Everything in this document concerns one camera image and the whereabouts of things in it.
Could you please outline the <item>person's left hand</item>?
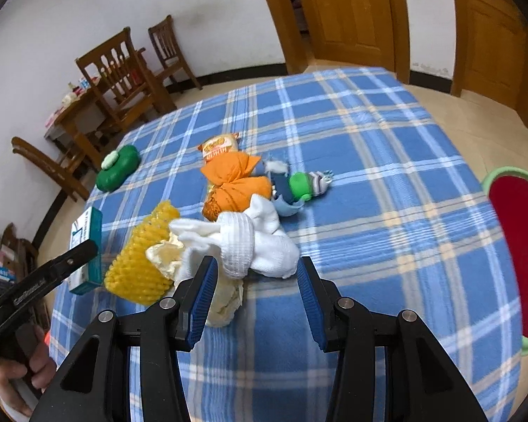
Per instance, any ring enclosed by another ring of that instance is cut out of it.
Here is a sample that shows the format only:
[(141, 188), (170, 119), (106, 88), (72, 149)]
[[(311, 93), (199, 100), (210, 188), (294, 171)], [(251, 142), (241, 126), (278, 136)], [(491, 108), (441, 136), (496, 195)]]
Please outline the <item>person's left hand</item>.
[[(44, 330), (35, 325), (34, 335), (39, 343), (29, 358), (30, 369), (35, 374), (32, 378), (32, 386), (37, 390), (45, 391), (56, 373), (57, 366), (44, 342)], [(27, 368), (23, 364), (0, 358), (0, 404), (12, 421), (28, 421), (33, 413), (31, 407), (12, 385), (14, 380), (21, 379), (26, 374)]]

